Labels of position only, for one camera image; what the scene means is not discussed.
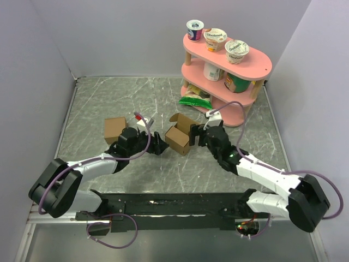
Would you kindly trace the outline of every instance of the chip bag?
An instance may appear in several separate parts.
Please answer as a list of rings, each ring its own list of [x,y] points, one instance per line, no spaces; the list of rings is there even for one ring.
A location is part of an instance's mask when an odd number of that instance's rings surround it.
[[[181,105],[194,105],[206,109],[212,109],[210,102],[211,95],[201,90],[197,86],[189,84],[184,96],[179,100]]]

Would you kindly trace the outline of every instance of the cardboard box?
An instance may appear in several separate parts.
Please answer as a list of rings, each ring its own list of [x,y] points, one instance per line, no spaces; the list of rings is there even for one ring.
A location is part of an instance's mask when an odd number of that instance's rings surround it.
[[[165,134],[165,141],[170,148],[185,156],[189,150],[189,131],[192,124],[199,124],[181,113],[174,114],[170,122],[177,122]]]
[[[104,120],[104,139],[108,145],[118,141],[122,130],[126,127],[125,117],[107,118]]]

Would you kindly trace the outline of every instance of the scratched metal surface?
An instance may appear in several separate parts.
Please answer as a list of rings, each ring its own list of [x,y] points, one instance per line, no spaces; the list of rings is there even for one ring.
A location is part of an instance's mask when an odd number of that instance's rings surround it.
[[[205,122],[203,113],[190,106],[179,105],[182,78],[82,78],[58,156],[66,161],[80,160],[102,153],[104,119],[125,116],[129,126],[136,123],[133,112],[152,116],[152,131],[164,139],[176,112]],[[241,127],[226,127],[234,143]],[[241,148],[277,168],[285,168],[280,141],[263,91],[252,106]],[[96,189],[104,193],[180,193],[180,192],[244,192],[248,188],[266,191],[247,178],[223,170],[204,147],[193,147],[187,156],[167,149],[161,156],[145,154],[124,170],[85,182],[80,189]]]

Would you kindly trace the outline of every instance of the white yogurt container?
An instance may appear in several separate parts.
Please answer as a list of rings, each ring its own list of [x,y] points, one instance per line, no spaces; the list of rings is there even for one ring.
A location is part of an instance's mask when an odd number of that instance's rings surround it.
[[[240,64],[250,51],[248,44],[241,40],[230,40],[225,43],[225,55],[229,63]]]
[[[203,75],[210,81],[219,81],[224,76],[224,70],[205,62]]]
[[[225,40],[227,40],[227,33],[218,28],[207,29],[203,37],[206,40],[206,48],[211,52],[218,52],[224,46]]]

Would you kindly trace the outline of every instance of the gray floor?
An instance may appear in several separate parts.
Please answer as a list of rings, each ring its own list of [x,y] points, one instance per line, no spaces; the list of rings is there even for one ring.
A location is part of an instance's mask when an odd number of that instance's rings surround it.
[[[178,105],[181,78],[84,78],[77,83],[59,157],[66,161],[100,154],[104,141],[104,118],[126,116],[135,124],[137,110],[155,119],[153,130],[164,137],[168,119],[182,112],[199,122],[202,114]],[[232,142],[241,128],[226,128]],[[253,105],[241,144],[260,160],[286,168],[280,141],[261,91]],[[263,189],[257,183],[225,172],[206,148],[194,147],[182,157],[168,149],[161,157],[144,155],[122,172],[86,182],[81,189],[101,192],[243,192]],[[86,239],[86,224],[62,222],[37,224],[26,261],[317,261],[310,234],[290,221],[273,221],[260,237],[248,241],[236,232],[218,229],[141,230],[126,249],[104,247]],[[124,245],[134,232],[108,234],[103,240]]]
[[[58,156],[66,161],[96,156],[107,148],[104,119],[125,116],[130,126],[136,123],[133,112],[155,119],[152,131],[162,138],[171,126],[169,118],[181,112],[205,122],[203,113],[179,105],[182,78],[82,78]],[[241,127],[226,127],[234,143]],[[252,106],[241,148],[278,168],[286,168],[280,141],[266,95],[260,92]],[[170,148],[161,156],[146,154],[124,170],[86,182],[81,189],[100,192],[244,192],[265,189],[247,178],[238,177],[218,166],[211,153],[195,146],[185,157]]]

